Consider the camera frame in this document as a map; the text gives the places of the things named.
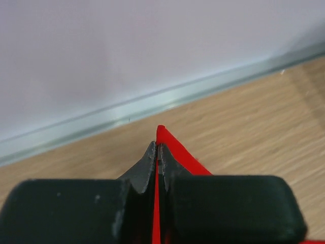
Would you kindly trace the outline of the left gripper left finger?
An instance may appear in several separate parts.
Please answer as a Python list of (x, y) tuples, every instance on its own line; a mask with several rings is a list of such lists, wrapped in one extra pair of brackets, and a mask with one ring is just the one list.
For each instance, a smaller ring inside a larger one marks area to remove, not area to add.
[(117, 179), (28, 179), (1, 208), (1, 243), (150, 243), (156, 144)]

